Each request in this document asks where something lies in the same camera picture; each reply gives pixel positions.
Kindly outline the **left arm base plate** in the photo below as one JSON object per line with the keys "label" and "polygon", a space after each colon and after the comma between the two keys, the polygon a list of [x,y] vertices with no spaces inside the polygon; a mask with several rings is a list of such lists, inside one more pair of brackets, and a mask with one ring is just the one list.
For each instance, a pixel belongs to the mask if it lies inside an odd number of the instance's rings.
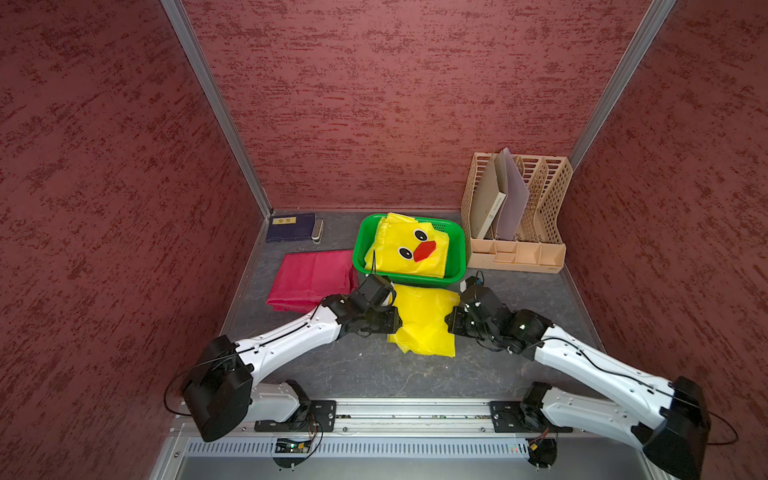
{"label": "left arm base plate", "polygon": [[256,421],[254,430],[256,432],[328,433],[334,430],[336,413],[336,401],[310,400],[308,403],[301,404],[286,421]]}

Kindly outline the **white binder folder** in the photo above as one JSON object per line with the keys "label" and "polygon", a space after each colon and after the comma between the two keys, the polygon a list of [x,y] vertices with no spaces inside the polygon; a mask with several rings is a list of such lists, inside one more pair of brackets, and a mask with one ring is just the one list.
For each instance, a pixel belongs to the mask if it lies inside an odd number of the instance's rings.
{"label": "white binder folder", "polygon": [[470,203],[470,234],[473,239],[483,239],[507,198],[507,167],[498,154],[476,153],[473,160],[475,179]]}

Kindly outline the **aluminium front rail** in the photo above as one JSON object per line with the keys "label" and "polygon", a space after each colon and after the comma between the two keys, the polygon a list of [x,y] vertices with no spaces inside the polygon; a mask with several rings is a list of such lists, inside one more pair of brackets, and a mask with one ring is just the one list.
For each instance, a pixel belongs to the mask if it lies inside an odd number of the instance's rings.
{"label": "aluminium front rail", "polygon": [[618,442],[583,430],[500,433],[487,399],[340,398],[316,434],[253,422],[215,442],[174,423],[153,479],[665,479]]}

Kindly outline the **dark blue book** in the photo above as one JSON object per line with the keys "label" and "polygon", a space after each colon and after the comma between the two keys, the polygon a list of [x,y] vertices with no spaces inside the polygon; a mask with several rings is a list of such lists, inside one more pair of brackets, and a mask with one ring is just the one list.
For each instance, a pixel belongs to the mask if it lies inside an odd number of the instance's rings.
{"label": "dark blue book", "polygon": [[267,243],[310,240],[316,222],[314,213],[275,216],[269,221]]}

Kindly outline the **magenta folded raincoat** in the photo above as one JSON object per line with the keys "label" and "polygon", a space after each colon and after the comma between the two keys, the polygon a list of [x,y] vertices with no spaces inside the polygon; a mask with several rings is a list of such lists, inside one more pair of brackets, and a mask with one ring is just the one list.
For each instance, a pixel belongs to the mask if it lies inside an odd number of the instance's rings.
{"label": "magenta folded raincoat", "polygon": [[331,295],[348,295],[359,286],[352,250],[287,254],[266,304],[274,311],[309,313]]}

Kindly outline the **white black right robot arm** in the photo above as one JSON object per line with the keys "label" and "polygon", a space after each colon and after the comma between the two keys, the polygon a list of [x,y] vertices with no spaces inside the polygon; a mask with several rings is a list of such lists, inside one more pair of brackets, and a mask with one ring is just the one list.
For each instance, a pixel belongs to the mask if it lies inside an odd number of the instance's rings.
{"label": "white black right robot arm", "polygon": [[684,376],[671,381],[633,368],[596,350],[545,316],[512,311],[473,276],[461,285],[459,303],[446,316],[448,331],[564,373],[597,392],[588,397],[546,382],[534,382],[518,401],[493,401],[497,433],[525,434],[528,460],[549,467],[559,433],[585,431],[643,453],[676,479],[702,475],[716,414],[702,388]]}

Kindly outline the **plain yellow raincoat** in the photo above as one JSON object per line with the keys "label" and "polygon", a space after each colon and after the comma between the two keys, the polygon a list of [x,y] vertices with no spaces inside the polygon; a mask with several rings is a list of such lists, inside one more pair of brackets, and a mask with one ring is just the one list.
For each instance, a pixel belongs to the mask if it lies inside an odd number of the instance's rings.
{"label": "plain yellow raincoat", "polygon": [[455,337],[445,317],[459,304],[459,294],[450,290],[395,285],[394,306],[402,326],[387,341],[403,353],[454,358]]}

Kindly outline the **green plastic basket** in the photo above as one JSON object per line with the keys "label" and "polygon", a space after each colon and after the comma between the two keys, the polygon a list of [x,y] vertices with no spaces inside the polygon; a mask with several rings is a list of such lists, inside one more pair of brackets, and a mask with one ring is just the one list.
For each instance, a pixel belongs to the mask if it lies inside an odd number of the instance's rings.
{"label": "green plastic basket", "polygon": [[366,217],[358,231],[356,243],[353,249],[353,265],[360,273],[378,273],[389,277],[393,282],[399,284],[419,285],[428,287],[444,288],[462,280],[467,266],[467,259],[465,253],[465,239],[463,229],[455,222],[434,219],[426,217],[413,217],[418,221],[431,222],[437,230],[444,231],[449,234],[450,247],[448,252],[448,262],[446,266],[446,273],[443,278],[429,278],[411,275],[399,275],[392,273],[376,272],[375,270],[368,270],[365,267],[364,256],[373,242],[375,235],[375,229],[379,220],[387,214],[373,214]]}

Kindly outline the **yellow duck raincoat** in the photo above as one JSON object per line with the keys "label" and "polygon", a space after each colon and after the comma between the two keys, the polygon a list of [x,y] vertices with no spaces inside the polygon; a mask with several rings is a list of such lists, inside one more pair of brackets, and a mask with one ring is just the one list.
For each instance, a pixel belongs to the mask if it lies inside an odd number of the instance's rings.
{"label": "yellow duck raincoat", "polygon": [[389,213],[377,224],[364,256],[365,267],[383,273],[443,278],[449,247],[449,234],[431,222]]}

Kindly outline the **beige desk file organizer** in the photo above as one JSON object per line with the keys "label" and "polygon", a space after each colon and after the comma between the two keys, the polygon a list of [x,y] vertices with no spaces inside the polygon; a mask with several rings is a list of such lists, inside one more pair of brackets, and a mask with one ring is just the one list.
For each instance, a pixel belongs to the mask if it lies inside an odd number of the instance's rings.
{"label": "beige desk file organizer", "polygon": [[557,220],[573,168],[566,157],[513,155],[529,190],[522,222],[513,240],[497,238],[496,219],[485,238],[471,237],[469,216],[475,179],[472,158],[461,202],[467,266],[471,269],[556,274],[564,267],[566,257],[566,245]]}

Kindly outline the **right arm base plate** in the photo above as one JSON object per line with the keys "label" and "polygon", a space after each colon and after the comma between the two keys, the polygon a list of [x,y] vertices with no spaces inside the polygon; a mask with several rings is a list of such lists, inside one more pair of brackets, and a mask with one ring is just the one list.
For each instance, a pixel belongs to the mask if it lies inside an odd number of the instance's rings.
{"label": "right arm base plate", "polygon": [[520,401],[490,401],[490,419],[495,433],[540,435],[572,433],[571,427],[552,424],[540,411],[527,410]]}

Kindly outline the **lilac plastic folder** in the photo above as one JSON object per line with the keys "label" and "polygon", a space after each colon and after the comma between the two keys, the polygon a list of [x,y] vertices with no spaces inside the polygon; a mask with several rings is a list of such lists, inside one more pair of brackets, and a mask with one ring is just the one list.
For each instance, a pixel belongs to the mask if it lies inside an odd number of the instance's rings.
{"label": "lilac plastic folder", "polygon": [[515,156],[504,148],[497,157],[499,190],[506,194],[496,215],[496,236],[500,240],[513,240],[522,222],[529,199],[529,190]]}

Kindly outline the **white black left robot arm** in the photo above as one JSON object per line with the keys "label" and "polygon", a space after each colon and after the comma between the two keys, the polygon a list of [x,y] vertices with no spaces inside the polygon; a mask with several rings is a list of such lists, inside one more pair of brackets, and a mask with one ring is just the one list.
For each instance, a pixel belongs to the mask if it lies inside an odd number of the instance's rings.
{"label": "white black left robot arm", "polygon": [[197,362],[178,375],[185,413],[203,441],[214,442],[244,422],[292,420],[306,395],[294,382],[265,379],[300,356],[348,334],[385,334],[402,326],[390,280],[368,275],[352,293],[323,298],[309,313],[267,333],[210,341]]}

